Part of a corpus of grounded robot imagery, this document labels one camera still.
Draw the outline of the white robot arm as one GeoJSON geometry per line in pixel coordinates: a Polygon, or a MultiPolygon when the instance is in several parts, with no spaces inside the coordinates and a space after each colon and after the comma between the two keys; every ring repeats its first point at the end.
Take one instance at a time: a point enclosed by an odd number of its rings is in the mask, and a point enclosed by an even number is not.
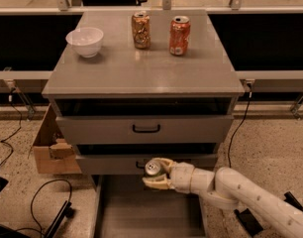
{"type": "Polygon", "coordinates": [[[216,172],[166,158],[145,165],[143,182],[155,189],[197,194],[217,208],[234,210],[240,202],[255,211],[285,238],[303,238],[303,211],[283,201],[231,168],[216,172]]]}

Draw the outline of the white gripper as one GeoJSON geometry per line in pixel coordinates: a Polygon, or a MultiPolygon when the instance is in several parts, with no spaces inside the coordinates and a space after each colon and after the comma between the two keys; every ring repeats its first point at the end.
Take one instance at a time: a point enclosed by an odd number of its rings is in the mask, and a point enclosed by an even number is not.
{"type": "Polygon", "coordinates": [[[195,170],[193,165],[187,163],[175,163],[172,159],[153,158],[152,161],[158,172],[169,173],[167,178],[143,178],[147,187],[155,189],[174,189],[181,193],[191,192],[191,180],[195,170]]]}

